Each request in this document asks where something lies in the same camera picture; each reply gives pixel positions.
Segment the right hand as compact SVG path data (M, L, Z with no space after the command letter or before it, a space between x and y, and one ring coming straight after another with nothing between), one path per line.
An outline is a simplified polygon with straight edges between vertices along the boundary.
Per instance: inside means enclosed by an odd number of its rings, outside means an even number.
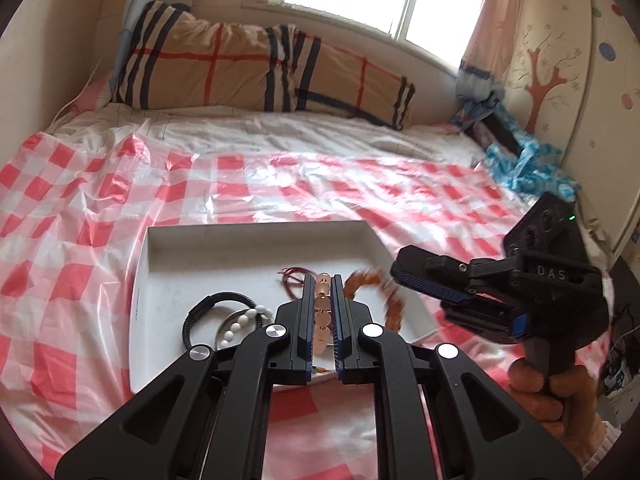
M508 377L508 391L516 402L585 466L606 434L596 412L596 382L588 370L576 365L545 378L526 359L519 359L510 366Z

